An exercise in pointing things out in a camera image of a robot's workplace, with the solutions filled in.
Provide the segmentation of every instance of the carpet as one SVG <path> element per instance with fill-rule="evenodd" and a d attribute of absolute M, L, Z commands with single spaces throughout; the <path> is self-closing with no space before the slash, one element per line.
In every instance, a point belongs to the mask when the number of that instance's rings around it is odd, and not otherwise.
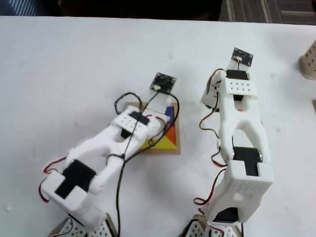
<path fill-rule="evenodd" d="M 316 25 L 312 0 L 223 0 L 219 21 Z"/>

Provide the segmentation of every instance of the yellow piece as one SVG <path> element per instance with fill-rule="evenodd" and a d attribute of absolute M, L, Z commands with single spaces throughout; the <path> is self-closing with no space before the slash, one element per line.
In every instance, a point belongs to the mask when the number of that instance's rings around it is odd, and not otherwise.
<path fill-rule="evenodd" d="M 142 145 L 140 149 L 148 147 L 148 140 L 145 141 L 145 143 Z M 177 149 L 176 145 L 173 144 L 167 137 L 163 137 L 154 147 L 151 149 L 167 149 L 167 150 L 175 150 Z"/>

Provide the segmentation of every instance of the robotic arm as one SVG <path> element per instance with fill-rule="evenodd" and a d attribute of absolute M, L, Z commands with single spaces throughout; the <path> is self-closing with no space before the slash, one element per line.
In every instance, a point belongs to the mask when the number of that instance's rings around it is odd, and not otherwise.
<path fill-rule="evenodd" d="M 230 65 L 237 61 L 239 68 L 248 58 L 248 53 L 235 48 Z M 246 70 L 226 70 L 218 80 L 221 126 L 217 146 L 228 166 L 212 199 L 202 208 L 212 225 L 246 222 L 260 206 L 262 196 L 274 179 L 256 87 Z M 202 101 L 207 101 L 205 93 Z M 253 148 L 234 147 L 232 137 L 236 129 L 245 132 Z"/>
<path fill-rule="evenodd" d="M 120 155 L 131 157 L 146 139 L 161 131 L 163 125 L 156 117 L 165 123 L 169 121 L 168 116 L 151 109 L 141 114 L 138 108 L 128 106 L 102 132 L 71 149 L 64 171 L 53 170 L 41 189 L 88 230 L 95 230 L 105 220 L 106 212 L 94 203 L 93 196 L 100 194 L 109 178 L 121 169 L 123 159 Z M 100 156 L 108 161 L 97 174 L 86 161 Z"/>

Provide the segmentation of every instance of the table surface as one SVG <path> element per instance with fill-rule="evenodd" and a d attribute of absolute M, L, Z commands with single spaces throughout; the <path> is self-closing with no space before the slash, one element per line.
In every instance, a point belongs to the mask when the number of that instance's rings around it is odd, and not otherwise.
<path fill-rule="evenodd" d="M 233 48 L 254 54 L 275 182 L 245 223 L 246 237 L 310 236 L 315 226 L 316 81 L 297 61 L 316 27 L 141 19 L 0 17 L 0 225 L 3 236 L 46 236 L 65 217 L 43 203 L 43 166 L 96 135 L 115 118 L 113 103 L 127 91 L 144 100 L 156 72 L 176 77 L 181 103 L 180 156 L 142 155 L 123 176 L 122 236 L 175 237 L 197 213 L 219 171 L 216 139 L 198 129 L 209 75 L 228 64 Z M 219 115 L 205 122 L 219 128 Z M 243 138 L 235 143 L 244 142 Z M 117 178 L 105 208 L 117 222 Z"/>

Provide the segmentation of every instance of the cable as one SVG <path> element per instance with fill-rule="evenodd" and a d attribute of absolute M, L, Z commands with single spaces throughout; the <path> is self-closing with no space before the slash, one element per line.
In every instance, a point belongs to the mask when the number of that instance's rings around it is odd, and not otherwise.
<path fill-rule="evenodd" d="M 208 94 L 209 90 L 211 89 L 211 81 L 212 81 L 212 79 L 213 79 L 213 77 L 214 77 L 214 75 L 216 74 L 217 71 L 224 71 L 224 72 L 226 72 L 225 69 L 218 68 L 212 73 L 212 75 L 209 77 L 209 79 L 207 81 L 207 84 L 206 84 L 206 94 Z"/>
<path fill-rule="evenodd" d="M 209 194 L 209 196 L 208 196 L 207 199 L 202 199 L 202 198 L 200 198 L 200 197 L 196 197 L 196 198 L 193 200 L 193 202 L 194 202 L 196 205 L 203 206 L 203 205 L 207 204 L 207 203 L 211 200 L 211 198 L 212 198 L 212 196 L 213 196 L 213 194 L 214 194 L 215 185 L 216 185 L 216 181 L 217 181 L 217 179 L 218 179 L 218 176 L 219 176 L 224 170 L 226 170 L 226 169 L 222 169 L 222 170 L 219 171 L 219 173 L 217 174 L 217 176 L 216 176 L 216 178 L 215 178 L 215 180 L 214 180 L 214 182 L 213 182 L 213 185 L 212 185 L 211 193 Z"/>
<path fill-rule="evenodd" d="M 227 164 L 221 164 L 217 161 L 214 160 L 214 157 L 217 156 L 221 151 L 221 148 L 218 149 L 218 152 L 214 153 L 212 156 L 211 156 L 211 160 L 212 162 L 214 163 L 214 165 L 216 165 L 217 167 L 220 167 L 220 168 L 223 168 L 223 167 L 226 167 Z"/>
<path fill-rule="evenodd" d="M 206 115 L 204 118 L 202 118 L 202 120 L 201 120 L 201 121 L 199 122 L 199 124 L 198 124 L 198 126 L 199 126 L 200 129 L 202 129 L 202 130 L 209 130 L 209 131 L 214 132 L 214 134 L 216 135 L 217 139 L 219 139 L 219 136 L 218 136 L 217 132 L 216 132 L 214 129 L 212 129 L 212 128 L 205 128 L 205 127 L 202 127 L 202 122 L 203 122 L 205 119 L 207 119 L 208 117 L 210 117 L 213 113 L 215 113 L 215 111 L 216 111 L 216 109 L 217 109 L 218 99 L 219 99 L 219 93 L 217 93 L 217 96 L 216 96 L 216 103 L 215 103 L 215 106 L 214 106 L 214 108 L 212 109 L 212 111 L 211 111 L 208 115 Z"/>
<path fill-rule="evenodd" d="M 44 178 L 43 179 L 43 181 L 41 181 L 41 183 L 39 184 L 39 196 L 40 196 L 40 198 L 44 201 L 44 202 L 49 202 L 49 200 L 48 199 L 46 199 L 44 196 L 43 196 L 43 194 L 41 193 L 41 185 L 42 185 L 42 183 L 45 181 L 45 179 L 46 178 Z"/>
<path fill-rule="evenodd" d="M 60 159 L 58 159 L 58 160 L 55 160 L 55 161 L 49 163 L 49 164 L 48 164 L 47 166 L 45 166 L 45 168 L 43 169 L 43 173 L 45 173 L 45 174 L 50 174 L 50 171 L 53 170 L 53 169 L 49 169 L 49 170 L 47 170 L 47 169 L 50 168 L 53 164 L 57 164 L 57 163 L 59 163 L 59 162 L 65 160 L 65 159 L 66 159 L 66 157 L 63 157 L 63 158 L 60 158 Z"/>
<path fill-rule="evenodd" d="M 135 123 L 135 126 L 134 126 L 134 129 L 131 133 L 131 135 L 129 136 L 129 140 L 128 140 L 128 143 L 126 145 L 126 148 L 125 148 L 125 151 L 124 153 L 122 154 L 122 159 L 123 159 L 123 165 L 120 169 L 120 172 L 119 172 L 119 178 L 118 178 L 118 186 L 117 186 L 117 194 L 116 194 L 116 209 L 117 209 L 117 214 L 118 214 L 118 237 L 120 236 L 120 213 L 119 213 L 119 190 L 120 190 L 120 185 L 121 185 L 121 182 L 122 182 L 122 176 L 123 176 L 123 173 L 124 173 L 124 168 L 125 168 L 125 164 L 127 161 L 125 161 L 125 154 L 126 154 L 126 151 L 128 149 L 128 146 L 130 144 L 130 141 L 133 137 L 133 134 L 134 134 L 134 131 L 136 129 L 136 126 L 137 126 L 137 123 L 139 121 L 139 119 L 141 118 L 141 115 L 143 114 L 143 112 L 146 110 L 146 108 L 148 107 L 149 103 L 159 94 L 159 91 L 157 91 L 157 93 L 148 101 L 148 103 L 146 104 L 146 106 L 143 108 L 143 110 L 141 110 L 141 113 L 140 113 L 140 116 L 138 118 L 138 120 L 136 121 Z"/>
<path fill-rule="evenodd" d="M 139 111 L 142 111 L 142 108 L 143 108 L 143 102 L 142 100 L 140 99 L 140 97 L 138 95 L 136 95 L 135 93 L 133 92 L 128 92 L 128 93 L 125 93 L 123 95 L 120 96 L 119 99 L 117 99 L 115 102 L 114 102 L 114 108 L 115 108 L 115 112 L 117 115 L 119 115 L 121 112 L 118 111 L 118 102 L 123 99 L 125 96 L 127 95 L 133 95 L 137 98 L 138 102 L 139 102 Z"/>
<path fill-rule="evenodd" d="M 74 222 L 73 222 L 73 219 L 72 219 L 71 217 L 68 217 L 68 219 L 69 219 L 70 222 L 71 222 L 71 228 L 70 228 L 67 232 L 62 233 L 62 234 L 55 234 L 55 235 L 52 235 L 52 236 L 49 236 L 49 237 L 58 237 L 58 236 L 64 236 L 64 235 L 66 235 L 66 234 L 69 234 L 69 233 L 73 230 L 73 228 L 74 228 Z"/>
<path fill-rule="evenodd" d="M 178 119 L 179 111 L 180 111 L 180 102 L 179 102 L 178 98 L 177 98 L 176 96 L 174 96 L 173 94 L 171 94 L 171 93 L 165 93 L 165 94 L 170 95 L 170 96 L 171 96 L 172 98 L 174 98 L 174 99 L 176 100 L 176 102 L 177 102 L 177 113 L 176 113 L 176 115 L 175 115 L 175 117 L 174 117 L 173 122 L 172 122 L 172 123 L 169 125 L 169 127 L 164 131 L 164 133 L 162 134 L 162 136 L 159 137 L 159 138 L 156 140 L 156 142 L 154 142 L 154 143 L 151 144 L 150 146 L 145 147 L 145 148 L 143 148 L 143 149 L 137 151 L 136 153 L 134 153 L 130 158 L 128 158 L 128 159 L 125 161 L 125 163 L 128 163 L 131 159 L 133 159 L 135 156 L 139 155 L 140 153 L 142 153 L 142 152 L 144 152 L 144 151 L 150 149 L 151 147 L 154 147 L 154 146 L 164 137 L 164 135 L 168 133 L 168 131 L 171 129 L 171 127 L 175 124 L 176 120 Z"/>
<path fill-rule="evenodd" d="M 167 127 L 167 123 L 165 123 L 162 118 L 159 118 L 159 117 L 157 117 L 157 116 L 156 116 L 156 118 L 163 122 L 163 128 L 162 128 L 162 130 L 161 130 L 160 132 L 158 132 L 155 136 L 151 137 L 151 138 L 148 140 L 148 145 L 149 145 L 149 146 L 154 142 L 153 139 L 154 139 L 155 137 L 159 136 L 159 135 L 166 129 L 166 127 Z"/>
<path fill-rule="evenodd" d="M 211 225 L 209 225 L 209 226 L 210 226 L 212 229 L 221 232 L 221 233 L 222 233 L 222 234 L 221 234 L 221 237 L 224 237 L 225 232 L 224 232 L 223 230 L 221 230 L 221 229 L 219 229 L 219 228 L 216 228 L 216 227 L 214 227 L 214 226 L 211 226 Z"/>
<path fill-rule="evenodd" d="M 203 215 L 205 215 L 204 211 L 202 211 L 202 208 L 198 208 L 198 211 L 202 213 Z"/>
<path fill-rule="evenodd" d="M 243 223 L 241 224 L 241 237 L 243 237 Z"/>
<path fill-rule="evenodd" d="M 142 110 L 141 114 L 146 110 L 147 106 L 149 105 L 149 103 L 159 94 L 159 91 L 148 101 L 147 105 L 144 107 L 144 109 Z M 125 168 L 125 165 L 126 163 L 128 163 L 131 159 L 133 159 L 135 156 L 137 156 L 138 154 L 150 149 L 151 147 L 155 146 L 163 137 L 164 135 L 170 130 L 170 128 L 175 124 L 176 120 L 178 119 L 178 116 L 179 116 L 179 111 L 180 111 L 180 102 L 178 100 L 178 98 L 176 96 L 174 96 L 173 94 L 171 93 L 165 93 L 167 95 L 170 95 L 171 97 L 173 97 L 176 102 L 177 102 L 177 113 L 174 117 L 174 120 L 173 122 L 170 124 L 169 128 L 166 129 L 164 131 L 164 133 L 162 134 L 162 136 L 160 138 L 158 138 L 156 140 L 156 142 L 154 142 L 153 144 L 151 144 L 150 146 L 146 147 L 146 148 L 143 148 L 139 151 L 137 151 L 136 153 L 134 153 L 130 158 L 128 159 L 125 159 L 125 157 L 123 157 L 124 159 L 124 163 L 123 163 L 123 166 L 120 170 L 120 173 L 119 173 L 119 178 L 118 178 L 118 186 L 117 186 L 117 195 L 116 195 L 116 207 L 117 207 L 117 214 L 118 214 L 118 237 L 120 236 L 120 214 L 119 214 L 119 189 L 120 189 L 120 184 L 121 184 L 121 180 L 122 180 L 122 176 L 123 176 L 123 172 L 124 172 L 124 168 Z"/>

